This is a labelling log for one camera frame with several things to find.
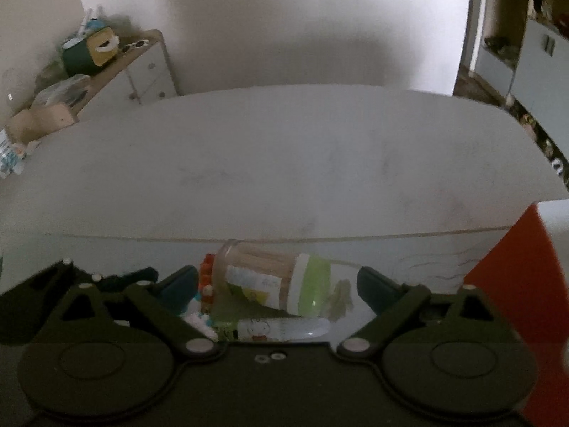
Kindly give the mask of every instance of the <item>plastic jar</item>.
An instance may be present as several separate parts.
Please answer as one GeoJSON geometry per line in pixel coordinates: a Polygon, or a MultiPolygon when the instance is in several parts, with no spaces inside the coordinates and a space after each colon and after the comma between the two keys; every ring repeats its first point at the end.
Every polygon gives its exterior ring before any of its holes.
{"type": "Polygon", "coordinates": [[[330,273],[331,262],[315,255],[228,241],[216,255],[213,285],[269,308],[316,318],[329,298],[330,273]]]}

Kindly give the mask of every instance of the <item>dresser drawer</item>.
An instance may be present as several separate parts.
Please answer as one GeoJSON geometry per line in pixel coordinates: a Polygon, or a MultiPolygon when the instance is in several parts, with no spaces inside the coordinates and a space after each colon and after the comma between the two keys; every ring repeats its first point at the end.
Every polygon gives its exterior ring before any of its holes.
{"type": "Polygon", "coordinates": [[[162,99],[174,98],[177,96],[174,82],[170,77],[170,72],[164,72],[146,92],[140,97],[143,105],[152,104],[162,99]]]}
{"type": "Polygon", "coordinates": [[[161,43],[156,43],[126,68],[139,96],[142,96],[167,69],[161,43]]]}

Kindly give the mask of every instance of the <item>marble tabletop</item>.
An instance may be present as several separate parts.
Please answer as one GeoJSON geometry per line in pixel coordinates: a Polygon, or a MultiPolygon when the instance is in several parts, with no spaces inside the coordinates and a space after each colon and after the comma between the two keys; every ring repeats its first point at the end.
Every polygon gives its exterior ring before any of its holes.
{"type": "Polygon", "coordinates": [[[370,86],[197,94],[47,136],[0,232],[323,239],[511,226],[567,191],[507,113],[370,86]]]}

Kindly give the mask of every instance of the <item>clear plastic bag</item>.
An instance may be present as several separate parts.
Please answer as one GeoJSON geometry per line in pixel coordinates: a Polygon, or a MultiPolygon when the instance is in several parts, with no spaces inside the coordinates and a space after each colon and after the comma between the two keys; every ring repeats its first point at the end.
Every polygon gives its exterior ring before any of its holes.
{"type": "Polygon", "coordinates": [[[33,100],[31,107],[51,106],[58,102],[64,102],[69,107],[72,107],[87,94],[90,80],[91,77],[89,75],[83,74],[77,74],[62,80],[40,91],[33,100]]]}

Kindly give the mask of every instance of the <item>white table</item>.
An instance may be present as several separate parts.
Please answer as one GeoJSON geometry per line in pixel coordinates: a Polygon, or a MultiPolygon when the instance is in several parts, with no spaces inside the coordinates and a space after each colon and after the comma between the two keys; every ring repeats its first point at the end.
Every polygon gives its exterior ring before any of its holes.
{"type": "Polygon", "coordinates": [[[323,239],[512,225],[567,196],[505,112],[380,87],[184,96],[43,140],[0,182],[0,232],[323,239]]]}

